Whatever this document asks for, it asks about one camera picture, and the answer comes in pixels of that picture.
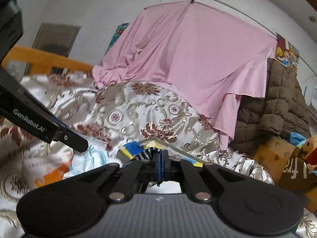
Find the cartoon wall poster right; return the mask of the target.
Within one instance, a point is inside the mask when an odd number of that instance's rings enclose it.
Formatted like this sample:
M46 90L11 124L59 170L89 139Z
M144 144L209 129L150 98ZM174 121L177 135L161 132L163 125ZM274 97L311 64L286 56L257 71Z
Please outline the cartoon wall poster right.
M299 51L284 37L277 34L275 58L286 67L298 67Z

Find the pink hanging sheet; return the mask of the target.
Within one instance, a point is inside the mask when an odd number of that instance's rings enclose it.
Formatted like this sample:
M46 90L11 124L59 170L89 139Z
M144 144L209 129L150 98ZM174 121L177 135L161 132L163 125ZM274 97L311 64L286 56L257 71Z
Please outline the pink hanging sheet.
M242 96L264 98L274 37L208 5L181 1L153 5L131 22L94 66L99 87L129 80L164 83L234 139Z

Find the orange white medicine box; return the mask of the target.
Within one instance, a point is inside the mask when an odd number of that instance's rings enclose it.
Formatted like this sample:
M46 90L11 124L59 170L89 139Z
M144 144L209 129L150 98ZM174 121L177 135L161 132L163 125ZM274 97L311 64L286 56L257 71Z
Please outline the orange white medicine box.
M65 173L68 172L70 166L70 161L60 165L59 167L55 168L50 173L46 173L42 177L38 177L33 181L35 187L42 187L46 186L51 183L58 182L63 179Z

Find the cartoon wall poster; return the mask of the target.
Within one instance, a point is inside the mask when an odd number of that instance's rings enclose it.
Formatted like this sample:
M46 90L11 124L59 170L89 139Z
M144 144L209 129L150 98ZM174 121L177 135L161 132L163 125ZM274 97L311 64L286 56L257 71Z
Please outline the cartoon wall poster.
M299 51L284 37L277 34L275 58L286 67L298 67Z
M122 23L116 28L116 31L113 34L112 39L111 39L105 53L107 53L111 49L111 47L118 40L118 38L121 36L121 34L124 32L124 30L128 27L128 25L129 25L129 23Z

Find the grey wall panel door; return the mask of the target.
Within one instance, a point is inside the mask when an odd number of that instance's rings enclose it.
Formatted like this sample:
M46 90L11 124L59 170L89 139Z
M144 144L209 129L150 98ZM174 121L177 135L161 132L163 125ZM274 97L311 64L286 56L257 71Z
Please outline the grey wall panel door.
M32 48L68 57L80 26L42 23Z

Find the colourful plush toy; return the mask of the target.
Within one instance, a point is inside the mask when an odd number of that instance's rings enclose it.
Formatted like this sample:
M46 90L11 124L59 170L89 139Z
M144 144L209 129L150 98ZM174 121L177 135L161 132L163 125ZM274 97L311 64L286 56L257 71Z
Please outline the colourful plush toy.
M301 158L305 162L307 168L316 175L317 165L317 137L316 135L307 139L301 147Z

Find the cartoon wall poster left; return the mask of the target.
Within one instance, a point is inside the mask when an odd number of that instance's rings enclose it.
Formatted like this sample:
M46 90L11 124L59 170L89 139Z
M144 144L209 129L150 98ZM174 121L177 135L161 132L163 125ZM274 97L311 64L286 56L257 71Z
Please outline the cartoon wall poster left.
M107 53L111 49L111 47L118 40L118 38L121 36L121 34L124 32L124 30L128 27L128 25L129 25L129 23L122 23L116 28L116 31L113 34L112 39L111 39L105 53Z

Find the floral satin bedspread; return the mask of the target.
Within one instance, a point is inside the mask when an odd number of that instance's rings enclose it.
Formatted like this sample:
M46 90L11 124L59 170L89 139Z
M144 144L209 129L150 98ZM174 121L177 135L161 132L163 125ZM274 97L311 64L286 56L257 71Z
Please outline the floral satin bedspread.
M269 173L245 154L222 151L208 119L177 93L150 82L131 81L96 88L87 74L24 77L21 84L76 132L107 142L109 162L125 163L119 148L159 139L203 161L273 184ZM8 120L1 121L1 237L22 237L18 200L33 181L70 161L74 151L45 143Z

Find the cardboard box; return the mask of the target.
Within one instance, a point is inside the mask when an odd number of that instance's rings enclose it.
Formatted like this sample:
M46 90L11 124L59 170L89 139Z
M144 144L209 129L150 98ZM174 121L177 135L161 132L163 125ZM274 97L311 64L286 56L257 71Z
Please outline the cardboard box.
M295 148L294 145L274 136L265 144L258 146L253 159L264 167L272 177L274 183L278 184Z

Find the brown quilted jacket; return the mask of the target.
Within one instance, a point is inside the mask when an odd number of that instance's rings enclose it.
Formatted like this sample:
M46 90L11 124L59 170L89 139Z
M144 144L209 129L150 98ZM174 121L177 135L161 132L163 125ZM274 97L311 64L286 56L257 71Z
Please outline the brown quilted jacket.
M265 97L242 97L234 140L229 143L231 149L248 155L273 136L287 140L295 132L311 137L310 115L296 70L273 58L268 59L267 69Z

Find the striped black white sock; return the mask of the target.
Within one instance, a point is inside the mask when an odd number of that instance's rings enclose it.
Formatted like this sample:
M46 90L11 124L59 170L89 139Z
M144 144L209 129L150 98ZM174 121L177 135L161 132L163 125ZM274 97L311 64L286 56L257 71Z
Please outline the striped black white sock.
M163 150L156 148L156 147L149 147L147 149L144 149L142 152L136 154L131 160L129 160L126 164L123 165L123 167L127 167L134 161L138 160L153 160L154 154L156 153L162 153Z

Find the orange wooden bed rail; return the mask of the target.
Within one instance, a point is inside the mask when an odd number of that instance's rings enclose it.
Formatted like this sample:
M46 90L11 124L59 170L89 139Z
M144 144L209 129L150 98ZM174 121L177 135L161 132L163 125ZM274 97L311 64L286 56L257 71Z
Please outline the orange wooden bed rail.
M4 68L8 61L20 61L30 63L29 71L26 75L48 75L52 67L68 69L69 73L75 71L89 72L93 66L84 62L79 62L61 55L41 51L34 48L14 46L1 63Z

